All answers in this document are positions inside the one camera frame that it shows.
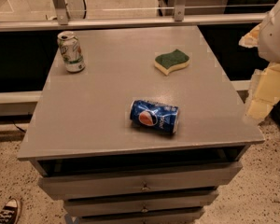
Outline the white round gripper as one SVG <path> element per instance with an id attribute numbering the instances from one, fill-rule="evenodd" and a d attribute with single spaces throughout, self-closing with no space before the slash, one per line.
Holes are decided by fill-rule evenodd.
<path id="1" fill-rule="evenodd" d="M 263 121 L 280 101 L 280 0 L 256 25 L 239 40 L 244 48 L 258 47 L 260 58 L 273 62 L 263 71 L 256 70 L 251 78 L 245 116 Z"/>

